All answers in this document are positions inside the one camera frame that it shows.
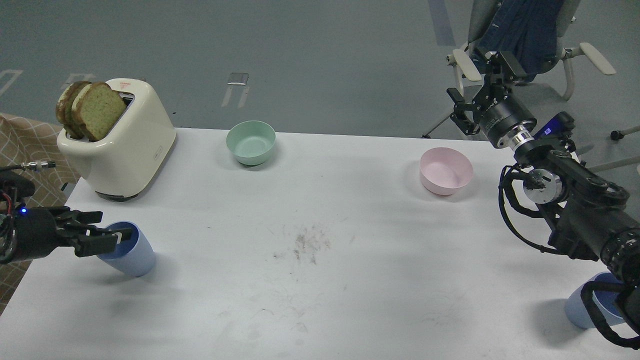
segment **toast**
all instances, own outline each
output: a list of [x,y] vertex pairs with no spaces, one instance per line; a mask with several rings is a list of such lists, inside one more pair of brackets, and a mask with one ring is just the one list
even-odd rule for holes
[[62,95],[60,95],[58,103],[56,104],[56,118],[65,128],[67,134],[73,139],[82,139],[84,134],[80,126],[78,126],[71,117],[71,106],[78,93],[89,84],[91,84],[89,81],[76,81],[72,83],[65,89]]
[[103,139],[118,121],[127,105],[107,83],[84,87],[71,105],[71,117],[89,140]]

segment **toaster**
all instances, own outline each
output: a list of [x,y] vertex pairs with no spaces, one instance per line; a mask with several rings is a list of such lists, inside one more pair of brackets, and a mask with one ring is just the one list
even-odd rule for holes
[[107,136],[96,142],[75,140],[63,129],[57,143],[100,197],[126,201],[151,182],[169,154],[176,132],[151,85],[124,78],[106,83],[127,105]]

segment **brown fabric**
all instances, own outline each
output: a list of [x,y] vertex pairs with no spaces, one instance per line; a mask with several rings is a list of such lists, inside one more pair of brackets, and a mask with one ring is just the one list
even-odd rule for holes
[[57,125],[0,113],[0,166],[36,160],[53,160],[56,167],[41,172],[17,171],[33,181],[35,194],[26,199],[27,207],[64,205],[67,197],[60,190],[65,183],[77,183],[79,176],[58,150]]

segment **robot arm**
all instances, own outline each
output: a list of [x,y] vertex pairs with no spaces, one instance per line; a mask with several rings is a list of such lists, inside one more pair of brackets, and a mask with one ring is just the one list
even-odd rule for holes
[[[628,192],[571,157],[575,146],[570,140],[573,119],[568,114],[560,113],[556,115],[558,119],[553,119],[570,125],[560,134],[532,135],[536,119],[512,94],[513,84],[527,74],[510,53],[484,54],[484,85],[472,102],[465,102],[456,88],[447,89],[447,93],[454,101],[451,119],[461,131],[466,135],[482,131],[495,148],[508,146],[515,153],[516,164],[506,167],[500,177],[499,204],[507,226],[542,252],[572,259],[600,259],[623,285],[588,283],[583,290],[583,303],[596,328],[609,341],[640,348],[640,336],[619,337],[592,299],[595,290],[618,293],[617,307],[629,326],[640,334],[640,224],[624,212]],[[466,116],[467,111],[473,113],[472,120]],[[524,192],[536,204],[536,211],[518,204],[512,188],[514,180],[523,182]],[[545,219],[551,228],[551,247],[533,244],[515,231],[504,211],[503,192],[519,213]]]
[[22,198],[32,196],[35,187],[8,170],[39,170],[43,163],[0,168],[0,200],[6,202],[6,214],[0,213],[0,264],[44,258],[56,247],[73,247],[78,257],[104,254],[131,237],[132,229],[112,231],[91,225],[102,220],[101,211],[66,206],[27,209]]

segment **pink bowl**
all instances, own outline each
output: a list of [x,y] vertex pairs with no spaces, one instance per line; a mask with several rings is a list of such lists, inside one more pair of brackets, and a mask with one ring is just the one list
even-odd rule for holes
[[474,168],[461,152],[434,147],[420,158],[420,181],[438,195],[451,195],[469,184]]

